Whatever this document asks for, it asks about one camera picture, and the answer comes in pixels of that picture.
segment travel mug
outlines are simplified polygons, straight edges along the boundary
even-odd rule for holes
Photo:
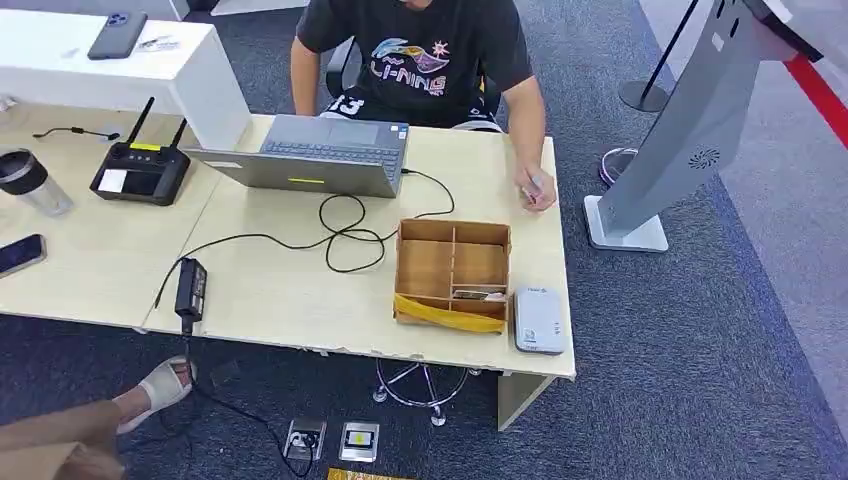
[[[73,206],[44,165],[23,148],[0,151],[0,189],[50,217],[57,217]]]

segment sandal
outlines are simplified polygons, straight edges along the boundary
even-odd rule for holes
[[[185,357],[182,355],[171,357],[160,363],[138,384],[150,397],[150,408],[129,422],[118,425],[118,435],[135,430],[149,416],[178,403],[191,392],[191,382],[183,385],[173,367],[174,365],[185,365],[185,363]],[[197,379],[197,369],[194,363],[191,364],[191,375]]]

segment hand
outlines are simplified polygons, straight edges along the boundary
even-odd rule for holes
[[[554,179],[537,165],[519,164],[515,169],[521,205],[531,212],[543,212],[557,199]]]

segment person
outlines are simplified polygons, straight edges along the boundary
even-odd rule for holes
[[[350,37],[363,53],[359,78],[322,116],[500,131],[483,104],[482,67],[508,107],[525,208],[553,204],[541,167],[545,106],[512,0],[311,0],[291,47],[296,114],[316,115],[320,54]]]
[[[194,365],[192,375],[196,378]],[[191,391],[185,357],[165,360],[144,380],[112,400],[28,418],[0,427],[3,480],[119,480],[115,436]]]

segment foot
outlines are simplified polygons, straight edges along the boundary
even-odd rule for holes
[[[166,364],[179,380],[180,390],[185,390],[187,387],[190,389],[191,380],[189,379],[189,368],[185,359],[182,357],[175,358],[172,359],[170,363],[166,362]],[[118,408],[121,409],[121,426],[132,422],[142,414],[150,412],[153,404],[150,394],[141,384],[136,385],[129,391],[115,397],[112,401],[115,402],[115,404],[118,405]]]

